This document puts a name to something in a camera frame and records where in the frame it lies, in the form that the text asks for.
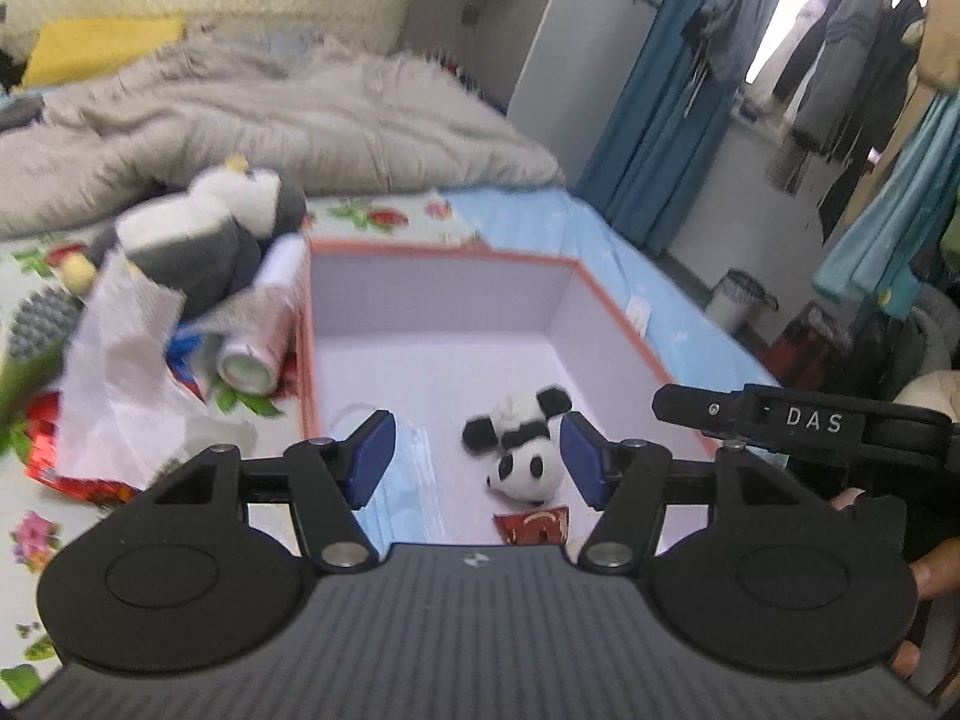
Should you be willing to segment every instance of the white tissue paper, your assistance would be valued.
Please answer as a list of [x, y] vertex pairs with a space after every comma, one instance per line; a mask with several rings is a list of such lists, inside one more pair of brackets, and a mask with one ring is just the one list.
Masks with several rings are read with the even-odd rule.
[[133, 271], [123, 254], [107, 255], [66, 352], [59, 475], [144, 490], [209, 420], [164, 360], [183, 304], [181, 293]]

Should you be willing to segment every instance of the floral bedsheet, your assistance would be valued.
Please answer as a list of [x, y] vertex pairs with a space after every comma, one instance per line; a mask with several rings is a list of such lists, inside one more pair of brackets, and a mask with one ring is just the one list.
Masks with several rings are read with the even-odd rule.
[[[475, 238], [467, 223], [438, 194], [377, 199], [309, 201], [310, 234], [318, 238], [369, 238], [381, 242], [464, 245]], [[56, 264], [89, 242], [102, 225], [39, 238], [0, 242], [0, 359], [18, 304], [37, 289], [58, 283]], [[219, 420], [256, 436], [258, 457], [282, 452], [301, 437], [296, 360], [284, 366], [271, 397], [251, 397], [219, 385], [208, 399]], [[69, 498], [24, 474], [32, 447], [25, 419], [0, 433], [0, 529], [8, 536], [0, 553], [0, 704], [27, 699], [59, 668], [50, 637], [37, 615], [37, 580], [64, 544], [109, 515], [106, 506]]]

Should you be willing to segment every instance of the metal pin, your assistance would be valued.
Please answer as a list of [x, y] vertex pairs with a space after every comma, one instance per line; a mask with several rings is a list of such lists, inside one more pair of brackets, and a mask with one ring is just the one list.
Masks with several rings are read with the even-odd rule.
[[587, 560], [601, 568], [622, 568], [634, 559], [634, 551], [616, 541], [600, 541], [587, 549]]
[[328, 544], [320, 552], [320, 558], [327, 565], [338, 568], [353, 568], [370, 556], [370, 551], [356, 541], [336, 541]]

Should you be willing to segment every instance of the finger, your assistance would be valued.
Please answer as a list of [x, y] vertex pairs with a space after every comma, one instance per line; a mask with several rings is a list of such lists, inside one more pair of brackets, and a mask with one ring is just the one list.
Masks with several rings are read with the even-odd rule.
[[840, 511], [840, 509], [846, 509], [846, 507], [851, 506], [853, 501], [856, 501], [858, 495], [861, 495], [862, 493], [863, 490], [860, 488], [847, 488], [843, 491], [843, 493], [840, 493], [836, 498], [830, 501], [830, 505], [834, 507], [834, 509], [837, 509], [837, 511]]
[[899, 650], [896, 650], [896, 655], [894, 655], [894, 661], [890, 664], [890, 668], [898, 677], [908, 680], [913, 676], [913, 672], [917, 670], [917, 666], [919, 665], [920, 647], [913, 642], [905, 641], [901, 644]]
[[921, 601], [960, 589], [960, 538], [948, 538], [910, 568]]

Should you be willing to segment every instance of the open cardboard box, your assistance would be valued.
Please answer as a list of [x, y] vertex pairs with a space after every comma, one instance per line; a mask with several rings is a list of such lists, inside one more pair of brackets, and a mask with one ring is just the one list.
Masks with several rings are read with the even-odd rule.
[[[356, 403], [426, 430], [450, 543], [499, 543], [493, 514], [530, 508], [488, 490], [493, 456], [477, 459], [461, 443], [469, 418], [513, 392], [560, 385], [609, 439], [712, 458], [710, 440], [656, 421], [650, 404], [669, 381], [664, 368], [574, 260], [315, 242], [308, 293], [298, 333], [306, 435], [323, 435], [325, 415]], [[555, 420], [554, 437], [558, 429]], [[599, 514], [569, 476], [546, 504], [560, 505], [570, 507], [570, 538], [587, 536]], [[669, 542], [706, 523], [685, 509], [668, 513]]]

